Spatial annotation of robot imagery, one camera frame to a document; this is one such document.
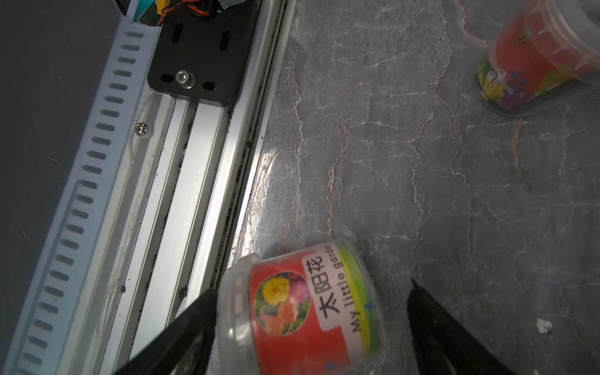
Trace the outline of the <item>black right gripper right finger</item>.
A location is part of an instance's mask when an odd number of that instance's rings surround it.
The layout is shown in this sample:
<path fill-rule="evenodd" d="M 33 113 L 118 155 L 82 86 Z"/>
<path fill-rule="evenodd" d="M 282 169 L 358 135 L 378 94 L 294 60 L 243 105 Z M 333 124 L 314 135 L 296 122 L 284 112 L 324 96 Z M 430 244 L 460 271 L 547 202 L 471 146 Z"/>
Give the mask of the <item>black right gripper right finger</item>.
<path fill-rule="evenodd" d="M 416 281 L 407 313 L 421 374 L 513 373 Z"/>

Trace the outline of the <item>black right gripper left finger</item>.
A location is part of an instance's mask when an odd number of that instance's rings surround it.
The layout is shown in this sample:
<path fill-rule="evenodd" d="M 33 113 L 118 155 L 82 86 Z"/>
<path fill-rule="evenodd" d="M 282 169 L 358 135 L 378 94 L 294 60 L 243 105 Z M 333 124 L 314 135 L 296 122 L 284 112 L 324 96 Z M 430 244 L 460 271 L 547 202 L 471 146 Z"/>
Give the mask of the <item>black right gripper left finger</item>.
<path fill-rule="evenodd" d="M 185 374 L 205 374 L 216 337 L 218 291 L 203 292 L 117 374 L 170 374 L 187 357 Z"/>

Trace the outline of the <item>red green label seed jar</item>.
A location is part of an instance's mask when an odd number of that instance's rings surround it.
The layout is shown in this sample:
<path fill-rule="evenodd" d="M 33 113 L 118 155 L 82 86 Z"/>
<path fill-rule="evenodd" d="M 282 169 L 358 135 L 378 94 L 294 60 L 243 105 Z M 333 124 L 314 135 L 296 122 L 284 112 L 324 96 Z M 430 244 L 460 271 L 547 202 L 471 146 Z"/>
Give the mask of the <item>red green label seed jar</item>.
<path fill-rule="evenodd" d="M 373 281 L 345 238 L 270 259 L 250 254 L 220 281 L 222 374 L 341 374 L 387 346 Z"/>

